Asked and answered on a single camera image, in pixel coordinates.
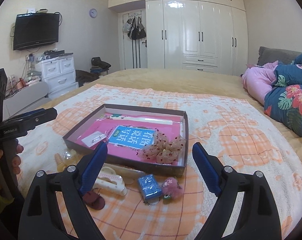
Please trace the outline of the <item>pearl ball hair accessory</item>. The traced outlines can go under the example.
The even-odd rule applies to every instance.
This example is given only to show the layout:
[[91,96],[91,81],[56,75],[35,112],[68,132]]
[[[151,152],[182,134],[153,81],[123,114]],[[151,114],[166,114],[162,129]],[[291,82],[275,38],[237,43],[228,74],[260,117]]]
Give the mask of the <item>pearl ball hair accessory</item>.
[[62,160],[66,166],[77,164],[77,153],[75,150],[68,150],[62,155]]

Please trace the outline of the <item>orange spiral hair clip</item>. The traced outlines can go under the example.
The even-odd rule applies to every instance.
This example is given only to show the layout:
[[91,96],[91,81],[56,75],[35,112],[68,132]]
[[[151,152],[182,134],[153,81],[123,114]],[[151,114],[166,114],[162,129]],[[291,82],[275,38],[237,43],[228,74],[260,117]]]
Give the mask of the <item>orange spiral hair clip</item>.
[[59,153],[54,155],[54,159],[57,165],[57,171],[62,172],[66,168],[66,164],[63,162],[63,159]]

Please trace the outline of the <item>small earring card bag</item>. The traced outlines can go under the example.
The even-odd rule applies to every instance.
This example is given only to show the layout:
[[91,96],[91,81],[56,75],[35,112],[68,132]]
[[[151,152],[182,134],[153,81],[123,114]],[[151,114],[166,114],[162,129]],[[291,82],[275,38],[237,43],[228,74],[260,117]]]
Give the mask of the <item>small earring card bag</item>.
[[88,135],[87,137],[83,138],[82,143],[90,148],[90,147],[94,146],[95,144],[103,141],[106,138],[107,138],[106,134],[101,133],[100,131],[96,131],[96,132]]

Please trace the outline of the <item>cream claw hair clip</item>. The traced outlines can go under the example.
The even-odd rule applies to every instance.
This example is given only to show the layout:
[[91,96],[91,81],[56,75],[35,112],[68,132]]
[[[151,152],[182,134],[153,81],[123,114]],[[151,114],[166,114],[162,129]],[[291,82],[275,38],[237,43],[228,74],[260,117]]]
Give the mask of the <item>cream claw hair clip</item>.
[[122,176],[112,168],[103,166],[94,183],[93,189],[103,189],[120,196],[127,194],[127,188]]

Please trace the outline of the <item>pink fluffy pompom charm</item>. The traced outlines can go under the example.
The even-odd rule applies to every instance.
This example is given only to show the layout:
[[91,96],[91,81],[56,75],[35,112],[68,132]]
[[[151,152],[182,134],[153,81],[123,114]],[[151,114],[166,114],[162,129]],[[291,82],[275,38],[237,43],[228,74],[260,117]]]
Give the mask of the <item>pink fluffy pompom charm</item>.
[[169,177],[163,182],[161,191],[165,200],[177,200],[184,194],[184,189],[173,177]]

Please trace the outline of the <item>blue small jewelry box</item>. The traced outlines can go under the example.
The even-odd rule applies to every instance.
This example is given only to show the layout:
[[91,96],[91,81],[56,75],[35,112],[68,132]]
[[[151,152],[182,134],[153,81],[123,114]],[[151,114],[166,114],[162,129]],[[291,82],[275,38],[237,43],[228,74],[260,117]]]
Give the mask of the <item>blue small jewelry box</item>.
[[143,200],[151,200],[162,196],[162,190],[153,174],[137,179]]

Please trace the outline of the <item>grey sofa seat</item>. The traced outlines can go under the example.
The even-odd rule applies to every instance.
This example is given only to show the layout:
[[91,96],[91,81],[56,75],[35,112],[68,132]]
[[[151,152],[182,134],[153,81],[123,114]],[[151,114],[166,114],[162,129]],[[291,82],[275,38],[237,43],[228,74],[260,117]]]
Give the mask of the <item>grey sofa seat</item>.
[[48,97],[49,87],[45,82],[38,82],[29,87],[24,87],[15,95],[3,102],[3,120],[12,116],[33,111],[50,102]]

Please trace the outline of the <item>white plastic drawer cabinet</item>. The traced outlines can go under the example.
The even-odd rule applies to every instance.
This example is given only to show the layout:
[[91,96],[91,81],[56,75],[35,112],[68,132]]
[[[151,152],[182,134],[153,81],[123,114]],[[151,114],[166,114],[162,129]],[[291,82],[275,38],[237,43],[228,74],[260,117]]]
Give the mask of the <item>white plastic drawer cabinet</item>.
[[60,55],[35,64],[41,81],[48,85],[48,97],[53,100],[79,88],[73,54]]

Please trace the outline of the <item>dark brown bag on floor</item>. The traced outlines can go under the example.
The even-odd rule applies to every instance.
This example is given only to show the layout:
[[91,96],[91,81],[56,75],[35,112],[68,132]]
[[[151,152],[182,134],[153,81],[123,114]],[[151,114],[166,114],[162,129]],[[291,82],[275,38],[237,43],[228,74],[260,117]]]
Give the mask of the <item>dark brown bag on floor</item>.
[[82,87],[86,83],[93,82],[99,79],[99,75],[95,73],[89,73],[83,70],[75,71],[75,80],[77,81],[79,87]]

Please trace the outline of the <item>dark clothes pile on stool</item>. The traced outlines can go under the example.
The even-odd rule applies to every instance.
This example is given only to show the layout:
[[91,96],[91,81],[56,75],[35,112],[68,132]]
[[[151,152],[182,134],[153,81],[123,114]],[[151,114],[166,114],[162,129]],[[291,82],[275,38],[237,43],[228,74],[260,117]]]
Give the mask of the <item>dark clothes pile on stool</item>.
[[93,57],[91,59],[90,72],[98,75],[108,75],[111,64],[102,61],[100,57]]

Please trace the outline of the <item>pink book blue label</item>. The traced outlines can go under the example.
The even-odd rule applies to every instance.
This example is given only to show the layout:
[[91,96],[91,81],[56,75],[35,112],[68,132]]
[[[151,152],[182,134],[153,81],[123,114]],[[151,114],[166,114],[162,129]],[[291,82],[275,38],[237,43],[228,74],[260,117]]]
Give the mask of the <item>pink book blue label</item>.
[[181,134],[183,125],[180,116],[176,115],[129,115],[105,113],[101,117],[91,118],[76,130],[69,140],[89,148],[82,143],[88,135],[100,131],[107,135],[103,140],[108,145],[108,153],[115,157],[141,161],[137,151],[154,142],[157,130],[165,133],[169,139]]

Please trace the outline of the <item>beige dotted mesh bow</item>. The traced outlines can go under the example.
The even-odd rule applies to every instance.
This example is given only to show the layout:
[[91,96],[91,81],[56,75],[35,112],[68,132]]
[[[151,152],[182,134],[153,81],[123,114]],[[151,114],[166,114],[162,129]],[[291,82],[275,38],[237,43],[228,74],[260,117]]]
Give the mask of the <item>beige dotted mesh bow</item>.
[[178,135],[169,140],[165,133],[157,130],[153,136],[154,142],[138,150],[136,155],[141,161],[155,161],[157,164],[174,164],[184,152],[187,140]]

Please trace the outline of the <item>white door with stripes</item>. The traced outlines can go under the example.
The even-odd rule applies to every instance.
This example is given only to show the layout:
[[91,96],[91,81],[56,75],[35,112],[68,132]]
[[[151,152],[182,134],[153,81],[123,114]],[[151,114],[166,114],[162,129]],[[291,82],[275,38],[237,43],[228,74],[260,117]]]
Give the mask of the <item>white door with stripes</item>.
[[142,40],[131,40],[127,33],[123,31],[123,27],[127,20],[135,18],[137,21],[139,17],[142,20],[143,26],[146,27],[145,9],[118,14],[118,40],[121,70],[147,68],[146,38]]

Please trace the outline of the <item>blue floral quilt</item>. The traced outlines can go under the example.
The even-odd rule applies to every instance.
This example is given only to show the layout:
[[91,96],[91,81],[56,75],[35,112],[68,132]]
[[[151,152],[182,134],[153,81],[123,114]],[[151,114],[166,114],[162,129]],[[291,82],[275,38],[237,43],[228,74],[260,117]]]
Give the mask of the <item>blue floral quilt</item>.
[[273,70],[272,90],[265,96],[264,113],[302,137],[302,54],[291,64]]

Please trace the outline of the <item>brown shallow cardboard tray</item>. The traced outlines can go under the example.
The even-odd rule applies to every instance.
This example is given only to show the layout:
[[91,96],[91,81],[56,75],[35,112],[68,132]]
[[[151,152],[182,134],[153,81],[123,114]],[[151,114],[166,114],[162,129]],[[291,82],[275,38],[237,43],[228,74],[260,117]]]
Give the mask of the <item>brown shallow cardboard tray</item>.
[[[171,142],[181,138],[178,155],[163,160],[143,157],[142,150],[156,143],[157,135]],[[188,156],[188,116],[185,111],[103,104],[63,136],[66,146],[90,154],[100,143],[108,147],[108,164],[122,165],[146,173],[182,177]]]

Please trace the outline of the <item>hanging handbags bundle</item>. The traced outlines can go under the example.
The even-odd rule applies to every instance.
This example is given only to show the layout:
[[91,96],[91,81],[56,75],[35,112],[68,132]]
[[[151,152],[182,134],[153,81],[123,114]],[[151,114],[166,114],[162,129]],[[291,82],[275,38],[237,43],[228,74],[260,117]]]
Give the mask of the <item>hanging handbags bundle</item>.
[[122,30],[131,40],[141,40],[147,37],[141,16],[129,18],[124,23]]

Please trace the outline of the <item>pink quilt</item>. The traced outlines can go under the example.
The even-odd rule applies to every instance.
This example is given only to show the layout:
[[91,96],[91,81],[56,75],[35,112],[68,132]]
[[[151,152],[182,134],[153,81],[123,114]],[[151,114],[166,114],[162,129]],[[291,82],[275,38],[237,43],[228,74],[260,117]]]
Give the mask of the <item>pink quilt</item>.
[[263,66],[254,65],[247,68],[242,75],[243,88],[252,98],[261,103],[264,109],[269,106],[274,107],[285,91],[284,87],[273,86],[277,79],[274,71],[279,63],[275,61]]

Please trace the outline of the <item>tan bed cover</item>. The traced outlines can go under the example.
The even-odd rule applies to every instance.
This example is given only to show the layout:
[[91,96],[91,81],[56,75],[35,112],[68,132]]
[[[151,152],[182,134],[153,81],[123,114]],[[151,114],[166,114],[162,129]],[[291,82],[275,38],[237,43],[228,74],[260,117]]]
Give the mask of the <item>tan bed cover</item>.
[[96,84],[135,89],[150,88],[155,91],[183,94],[212,94],[245,99],[260,113],[263,113],[263,107],[258,101],[244,91],[240,77],[208,72],[202,73],[194,70],[164,69],[129,69],[114,72],[45,103],[42,107],[54,107]]

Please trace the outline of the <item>grey headboard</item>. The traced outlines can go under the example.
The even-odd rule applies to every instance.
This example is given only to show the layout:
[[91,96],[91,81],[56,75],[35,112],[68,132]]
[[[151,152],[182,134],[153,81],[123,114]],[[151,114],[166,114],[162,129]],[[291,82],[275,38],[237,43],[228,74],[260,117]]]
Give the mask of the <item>grey headboard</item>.
[[266,63],[272,63],[280,61],[283,64],[291,64],[296,57],[301,55],[302,52],[286,50],[286,49],[275,49],[261,46],[259,48],[258,65],[262,66]]

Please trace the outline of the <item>white glossy wardrobe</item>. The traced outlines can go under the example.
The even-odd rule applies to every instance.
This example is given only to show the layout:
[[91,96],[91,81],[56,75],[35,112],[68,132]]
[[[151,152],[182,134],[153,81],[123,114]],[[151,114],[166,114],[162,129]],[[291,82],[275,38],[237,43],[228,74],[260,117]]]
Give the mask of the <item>white glossy wardrobe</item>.
[[239,76],[248,60],[243,0],[109,0],[118,12],[146,11],[147,68]]

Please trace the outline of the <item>black wall television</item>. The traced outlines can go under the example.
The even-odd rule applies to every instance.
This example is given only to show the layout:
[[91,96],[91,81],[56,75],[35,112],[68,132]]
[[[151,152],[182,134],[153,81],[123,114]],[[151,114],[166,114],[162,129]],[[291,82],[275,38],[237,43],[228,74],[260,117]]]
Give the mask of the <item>black wall television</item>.
[[61,15],[58,13],[32,13],[16,16],[13,50],[27,50],[48,46],[59,41]]

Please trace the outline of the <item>purple wall clock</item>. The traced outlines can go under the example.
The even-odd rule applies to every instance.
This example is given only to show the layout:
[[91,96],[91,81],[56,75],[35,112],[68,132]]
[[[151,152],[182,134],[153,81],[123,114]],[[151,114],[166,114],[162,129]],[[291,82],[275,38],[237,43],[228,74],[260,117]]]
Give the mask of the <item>purple wall clock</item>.
[[97,17],[97,10],[95,8],[90,9],[89,15],[91,18],[96,18]]

